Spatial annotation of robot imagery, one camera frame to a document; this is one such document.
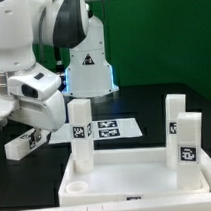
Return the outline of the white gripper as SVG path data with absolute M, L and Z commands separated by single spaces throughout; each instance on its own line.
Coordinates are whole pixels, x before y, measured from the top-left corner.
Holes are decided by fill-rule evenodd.
M 33 98 L 18 100 L 18 106 L 8 119 L 33 126 L 36 129 L 31 134 L 32 145 L 36 145 L 42 138 L 41 129 L 57 131 L 66 120 L 66 108 L 60 91 L 56 91 L 46 100 Z

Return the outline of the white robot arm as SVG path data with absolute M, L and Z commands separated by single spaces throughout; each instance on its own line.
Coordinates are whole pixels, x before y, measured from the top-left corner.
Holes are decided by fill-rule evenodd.
M 30 145 L 66 118 L 61 78 L 36 61 L 32 45 L 74 48 L 89 31 L 86 0 L 0 0 L 0 123 L 31 125 Z

